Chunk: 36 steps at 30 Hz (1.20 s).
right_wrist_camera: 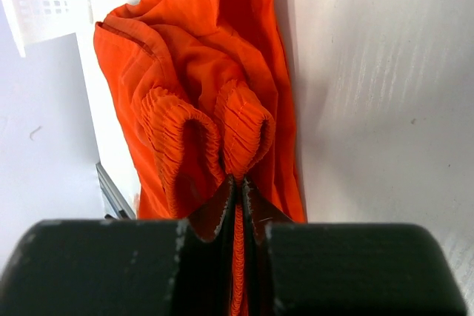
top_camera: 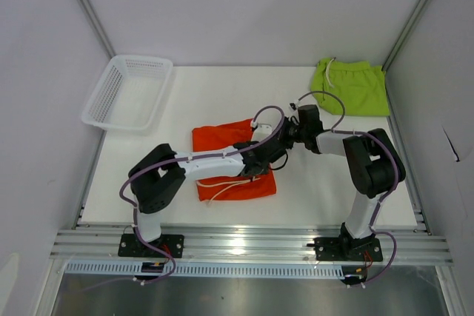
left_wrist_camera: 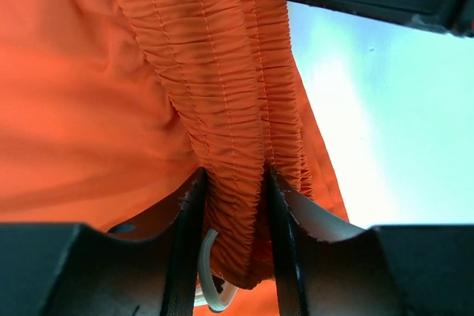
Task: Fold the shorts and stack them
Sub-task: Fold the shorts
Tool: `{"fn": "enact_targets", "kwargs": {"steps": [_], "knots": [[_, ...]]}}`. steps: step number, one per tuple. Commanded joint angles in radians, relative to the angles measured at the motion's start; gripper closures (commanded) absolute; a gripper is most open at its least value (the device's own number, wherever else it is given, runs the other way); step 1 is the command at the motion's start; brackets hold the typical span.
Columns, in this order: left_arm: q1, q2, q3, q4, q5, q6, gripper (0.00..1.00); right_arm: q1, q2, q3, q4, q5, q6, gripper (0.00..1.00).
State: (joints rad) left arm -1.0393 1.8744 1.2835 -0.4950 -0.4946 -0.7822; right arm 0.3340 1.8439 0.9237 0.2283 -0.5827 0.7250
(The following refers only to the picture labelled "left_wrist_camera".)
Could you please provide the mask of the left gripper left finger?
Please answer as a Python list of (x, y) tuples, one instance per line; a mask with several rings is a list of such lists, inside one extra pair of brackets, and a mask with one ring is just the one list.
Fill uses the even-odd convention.
[(108, 232), (1, 225), (3, 315), (191, 315), (207, 176)]

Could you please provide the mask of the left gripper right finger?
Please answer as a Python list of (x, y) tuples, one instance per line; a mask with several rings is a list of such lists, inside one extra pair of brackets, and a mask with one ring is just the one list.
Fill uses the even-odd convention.
[(267, 173), (282, 315), (471, 315), (473, 226), (362, 229)]

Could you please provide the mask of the orange shorts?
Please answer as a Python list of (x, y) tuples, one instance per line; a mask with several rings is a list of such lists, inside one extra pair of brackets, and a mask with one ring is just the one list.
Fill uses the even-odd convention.
[(209, 175), (229, 315), (277, 315), (265, 165), (347, 213), (282, 0), (1, 0), (1, 219), (106, 230)]

